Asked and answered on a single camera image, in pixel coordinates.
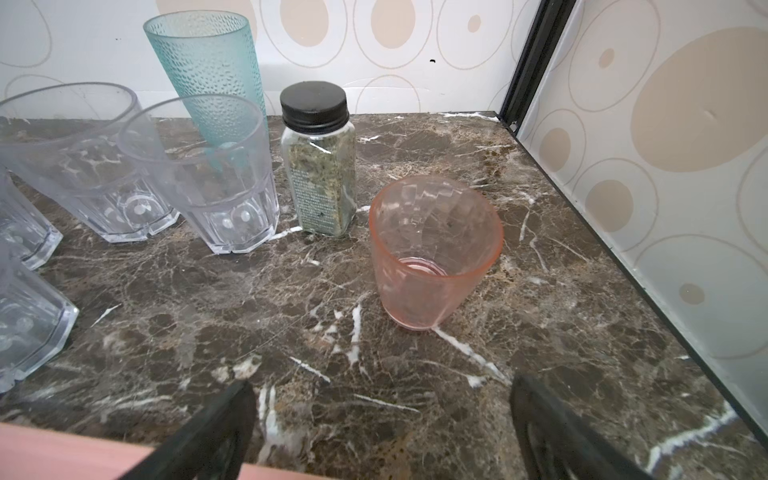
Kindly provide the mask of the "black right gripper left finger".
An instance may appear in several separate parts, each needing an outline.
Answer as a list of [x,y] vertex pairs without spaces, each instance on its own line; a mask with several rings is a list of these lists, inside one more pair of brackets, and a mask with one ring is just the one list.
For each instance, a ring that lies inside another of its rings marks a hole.
[[251,384],[237,380],[216,395],[124,479],[236,479],[256,420]]

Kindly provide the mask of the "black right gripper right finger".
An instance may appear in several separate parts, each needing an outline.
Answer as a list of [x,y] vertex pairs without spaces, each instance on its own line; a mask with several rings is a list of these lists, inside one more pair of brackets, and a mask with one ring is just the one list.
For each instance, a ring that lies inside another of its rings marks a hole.
[[531,375],[514,377],[511,415],[530,479],[648,479]]

